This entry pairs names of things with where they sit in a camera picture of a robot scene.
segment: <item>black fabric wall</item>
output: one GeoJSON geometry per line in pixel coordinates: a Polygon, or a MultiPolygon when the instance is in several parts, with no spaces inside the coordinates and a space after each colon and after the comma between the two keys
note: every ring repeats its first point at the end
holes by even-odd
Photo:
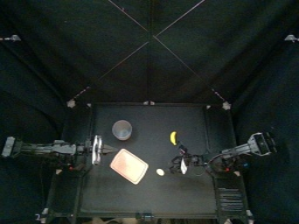
{"type": "MultiPolygon", "coordinates": [[[[61,96],[24,45],[1,43],[0,59],[0,147],[9,136],[29,143],[51,143],[60,138],[64,124],[61,96]]],[[[43,210],[51,173],[33,158],[0,158],[0,223],[33,223],[33,214],[43,210]]]]}
{"type": "MultiPolygon", "coordinates": [[[[89,85],[83,102],[219,103],[207,81],[232,102],[239,143],[258,131],[276,137],[278,153],[252,159],[246,178],[258,222],[299,223],[299,44],[283,41],[298,1],[206,1],[159,36],[199,77],[150,37],[199,1],[152,2],[151,16],[150,2],[116,1],[148,33],[104,1],[0,1],[1,37],[23,39],[0,43],[0,146],[8,136],[60,138],[65,101],[89,85]]],[[[51,172],[29,158],[0,160],[0,223],[41,211],[51,172]]]]}
{"type": "Polygon", "coordinates": [[[258,223],[299,223],[299,45],[283,43],[256,71],[234,107],[238,140],[275,135],[278,153],[251,159],[247,196],[258,223]]]}

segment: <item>white label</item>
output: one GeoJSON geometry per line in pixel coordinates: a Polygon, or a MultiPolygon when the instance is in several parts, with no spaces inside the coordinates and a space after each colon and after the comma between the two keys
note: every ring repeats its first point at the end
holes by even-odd
{"type": "Polygon", "coordinates": [[[184,174],[186,172],[187,172],[187,166],[182,159],[182,174],[184,174]]]}

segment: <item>pink tray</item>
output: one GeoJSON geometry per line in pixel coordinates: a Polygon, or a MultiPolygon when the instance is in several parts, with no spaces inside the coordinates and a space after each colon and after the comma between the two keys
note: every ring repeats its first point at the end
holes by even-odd
{"type": "Polygon", "coordinates": [[[128,150],[116,154],[109,167],[135,185],[146,175],[148,164],[128,150]]]}

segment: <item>yellow banana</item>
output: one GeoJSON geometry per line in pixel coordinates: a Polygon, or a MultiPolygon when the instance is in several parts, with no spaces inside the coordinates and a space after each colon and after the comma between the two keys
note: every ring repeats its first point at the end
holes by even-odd
{"type": "Polygon", "coordinates": [[[176,136],[176,131],[174,131],[172,134],[171,134],[171,142],[172,142],[174,145],[176,145],[175,136],[176,136]]]}

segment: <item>tent ceiling seam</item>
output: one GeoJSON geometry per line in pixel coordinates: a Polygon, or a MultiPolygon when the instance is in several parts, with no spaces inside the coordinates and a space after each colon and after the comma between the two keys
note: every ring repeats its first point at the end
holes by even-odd
{"type": "MultiPolygon", "coordinates": [[[[148,44],[148,42],[144,42],[135,51],[120,61],[117,64],[97,78],[100,81],[131,57],[136,52],[148,44]]],[[[71,101],[73,101],[77,97],[80,97],[88,90],[91,89],[91,86],[84,87],[84,89],[71,98],[71,101]]]]}
{"type": "Polygon", "coordinates": [[[131,18],[131,20],[148,32],[148,30],[141,26],[141,24],[127,14],[125,9],[120,8],[111,0],[108,0],[115,6],[116,8],[131,18]]]}
{"type": "Polygon", "coordinates": [[[227,100],[224,99],[224,97],[222,97],[220,93],[214,89],[214,87],[207,83],[207,81],[204,81],[204,79],[200,77],[200,75],[191,69],[191,67],[184,63],[184,61],[182,60],[182,58],[174,53],[174,51],[167,47],[167,45],[163,43],[163,41],[154,36],[154,38],[156,39],[156,41],[163,45],[163,47],[167,49],[167,51],[172,54],[172,56],[182,62],[182,64],[186,66],[186,68],[198,76],[198,78],[200,79],[200,81],[203,82],[203,84],[210,88],[210,90],[212,91],[212,93],[226,102],[227,100]]]}
{"type": "Polygon", "coordinates": [[[202,0],[199,3],[196,3],[191,9],[183,13],[182,16],[155,36],[160,36],[160,34],[163,34],[174,26],[174,24],[176,24],[176,22],[179,22],[198,8],[198,6],[203,4],[204,1],[206,0],[202,0]]]}

